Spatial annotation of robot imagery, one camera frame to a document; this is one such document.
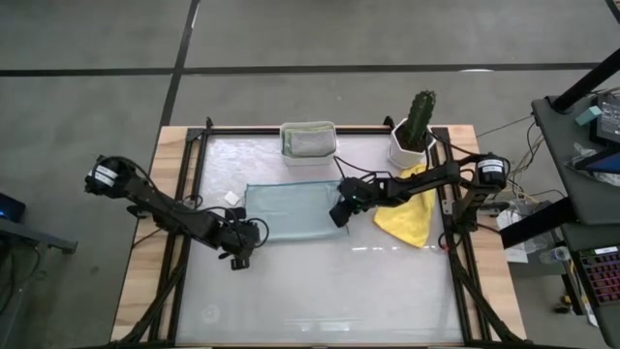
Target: wooden table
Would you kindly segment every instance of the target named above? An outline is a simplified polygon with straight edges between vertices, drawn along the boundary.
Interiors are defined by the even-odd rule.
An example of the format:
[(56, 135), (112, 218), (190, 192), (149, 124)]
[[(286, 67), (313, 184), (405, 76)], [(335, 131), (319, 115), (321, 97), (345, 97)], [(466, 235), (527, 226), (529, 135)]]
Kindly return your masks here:
[[(450, 140), (453, 144), (472, 152), (479, 152), (476, 133), (472, 125), (442, 125), (449, 128)], [(180, 170), (183, 147), (188, 127), (164, 127), (157, 142), (157, 149), (151, 176), (157, 186), (167, 195), (173, 197)], [(455, 159), (465, 156), (464, 153), (454, 150)], [(190, 159), (190, 167), (186, 186), (192, 185), (191, 175), (196, 166), (196, 155)], [(495, 219), (483, 217), (480, 222), (497, 227)], [(149, 219), (144, 219), (138, 224), (135, 240), (138, 240), (156, 230), (155, 224)], [(525, 338), (525, 331), (521, 321), (516, 295), (512, 286), (511, 273), (506, 260), (504, 247), (499, 235), (486, 229), (480, 229), (471, 234), (474, 253), (478, 267), (480, 284), (484, 296), (488, 299), (500, 318), (509, 328), (521, 338)], [(146, 308), (150, 305), (157, 291), (160, 276), (162, 257), (166, 245), (167, 234), (161, 233), (145, 240), (132, 251), (130, 255), (127, 274), (123, 284), (123, 290), (116, 313), (116, 319), (111, 334), (111, 340), (122, 338), (140, 319)], [(474, 304), (466, 293), (469, 318), (472, 323), (474, 338), (481, 338)], [(166, 337), (171, 300), (170, 295), (167, 306), (164, 309), (164, 317), (161, 326), (161, 337)]]

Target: cactus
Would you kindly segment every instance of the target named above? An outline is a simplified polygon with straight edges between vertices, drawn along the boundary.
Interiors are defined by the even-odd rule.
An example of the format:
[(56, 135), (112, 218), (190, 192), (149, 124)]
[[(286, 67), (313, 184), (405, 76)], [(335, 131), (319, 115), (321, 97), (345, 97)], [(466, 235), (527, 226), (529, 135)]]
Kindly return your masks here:
[(407, 115), (407, 121), (403, 124), (403, 130), (400, 141), (400, 146), (406, 149), (422, 149), (426, 144), (419, 145), (420, 140), (426, 134), (426, 127), (430, 121), (430, 117), (433, 115), (433, 108), (435, 108), (435, 92), (434, 91), (421, 91), (416, 95), (414, 102), (409, 109), (409, 115)]

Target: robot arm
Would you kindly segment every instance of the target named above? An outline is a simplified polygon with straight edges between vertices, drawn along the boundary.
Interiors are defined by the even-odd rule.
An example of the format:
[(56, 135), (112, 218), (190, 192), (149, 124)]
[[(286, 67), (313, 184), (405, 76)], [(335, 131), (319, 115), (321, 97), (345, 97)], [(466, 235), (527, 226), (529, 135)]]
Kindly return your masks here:
[(225, 217), (210, 208), (188, 208), (160, 192), (148, 177), (138, 176), (137, 168), (141, 170), (123, 157), (100, 156), (85, 179), (85, 190), (112, 199), (127, 199), (136, 204), (137, 210), (150, 212), (156, 225), (167, 232), (189, 236), (213, 249), (222, 248), (225, 253), (220, 258), (232, 255), (233, 270), (249, 267), (249, 257), (260, 243), (260, 233), (256, 224), (243, 220), (244, 208), (228, 209)]
[[(474, 163), (474, 178), (461, 177), (461, 168)], [(506, 187), (506, 160), (493, 154), (470, 155), (458, 161), (448, 161), (421, 174), (409, 178), (346, 177), (338, 186), (340, 201), (329, 215), (338, 227), (349, 221), (352, 214), (365, 212), (375, 206), (399, 206), (426, 190), (446, 184), (458, 184), (468, 190), (465, 198), (455, 201), (452, 207), (452, 221), (460, 228), (475, 228), (476, 211), (488, 195), (501, 192)]]

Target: yellow towel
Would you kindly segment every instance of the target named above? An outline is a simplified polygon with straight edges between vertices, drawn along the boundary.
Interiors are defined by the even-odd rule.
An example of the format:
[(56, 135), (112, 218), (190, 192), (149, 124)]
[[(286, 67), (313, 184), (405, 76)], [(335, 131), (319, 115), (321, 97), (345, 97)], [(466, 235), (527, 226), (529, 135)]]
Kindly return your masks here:
[[(424, 172), (425, 164), (417, 164), (400, 174), (407, 178)], [(435, 207), (435, 192), (427, 190), (411, 197), (409, 202), (398, 207), (379, 207), (375, 223), (386, 232), (415, 247), (424, 247), (430, 233), (430, 220)]]

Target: white pot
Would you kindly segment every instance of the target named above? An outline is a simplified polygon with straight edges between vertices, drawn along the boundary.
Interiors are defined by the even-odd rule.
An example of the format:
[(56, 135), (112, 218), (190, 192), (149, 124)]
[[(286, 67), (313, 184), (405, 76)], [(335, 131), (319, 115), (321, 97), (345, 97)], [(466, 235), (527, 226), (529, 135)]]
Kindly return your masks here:
[[(389, 144), (389, 151), (387, 154), (387, 159), (389, 160), (389, 162), (401, 170), (406, 170), (416, 164), (419, 164), (426, 157), (424, 152), (405, 150), (400, 147), (398, 139), (396, 138), (396, 130), (398, 130), (400, 125), (402, 125), (406, 120), (407, 119), (403, 119), (402, 121), (400, 121), (398, 125), (396, 125), (396, 127), (394, 127), (394, 129), (391, 131), (391, 140)], [(433, 145), (435, 145), (435, 139), (433, 139), (431, 143), (427, 146), (429, 153), (430, 148), (433, 147)]]

